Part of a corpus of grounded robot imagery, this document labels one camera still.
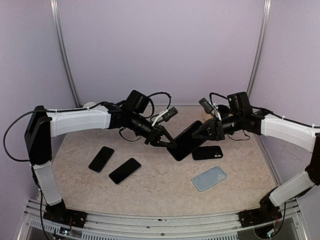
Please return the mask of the silver edged smartphone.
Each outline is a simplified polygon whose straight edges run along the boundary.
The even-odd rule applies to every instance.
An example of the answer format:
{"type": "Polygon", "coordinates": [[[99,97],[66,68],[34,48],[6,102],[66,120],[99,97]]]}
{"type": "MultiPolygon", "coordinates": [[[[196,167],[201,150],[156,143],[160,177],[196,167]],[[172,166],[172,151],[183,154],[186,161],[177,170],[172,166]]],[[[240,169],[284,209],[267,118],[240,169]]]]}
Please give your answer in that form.
{"type": "Polygon", "coordinates": [[[112,171],[108,177],[113,181],[114,184],[119,185],[141,167],[142,165],[136,159],[130,158],[112,171]]]}

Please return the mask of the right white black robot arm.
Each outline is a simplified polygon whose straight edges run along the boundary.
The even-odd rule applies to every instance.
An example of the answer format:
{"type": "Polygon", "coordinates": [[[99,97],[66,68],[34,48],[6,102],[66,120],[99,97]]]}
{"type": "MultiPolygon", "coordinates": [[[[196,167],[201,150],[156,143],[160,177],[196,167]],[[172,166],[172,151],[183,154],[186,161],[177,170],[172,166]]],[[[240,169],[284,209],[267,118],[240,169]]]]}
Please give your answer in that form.
{"type": "Polygon", "coordinates": [[[300,123],[273,111],[250,104],[246,92],[226,96],[230,114],[221,117],[219,110],[208,100],[202,98],[199,104],[207,114],[212,115],[192,137],[205,141],[222,141],[226,135],[237,131],[247,131],[256,135],[273,137],[312,154],[309,165],[287,182],[268,192],[260,201],[259,207],[239,212],[243,228],[260,225],[284,217],[280,207],[287,201],[301,197],[314,186],[320,184],[320,128],[300,123]]]}

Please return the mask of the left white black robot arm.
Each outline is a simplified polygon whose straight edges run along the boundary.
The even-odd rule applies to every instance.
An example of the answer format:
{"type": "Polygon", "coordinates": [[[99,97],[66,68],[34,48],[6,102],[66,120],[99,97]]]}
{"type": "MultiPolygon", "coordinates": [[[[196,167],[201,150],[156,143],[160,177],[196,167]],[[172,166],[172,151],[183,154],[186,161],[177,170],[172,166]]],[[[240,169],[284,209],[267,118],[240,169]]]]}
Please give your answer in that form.
{"type": "Polygon", "coordinates": [[[33,180],[46,200],[44,219],[83,228],[87,218],[86,212],[66,208],[59,193],[52,171],[52,138],[92,129],[126,128],[143,137],[146,145],[176,147],[164,126],[142,116],[149,103],[149,96],[132,90],[127,99],[119,103],[87,103],[82,108],[72,109],[45,109],[39,105],[31,112],[24,140],[33,180]]]}

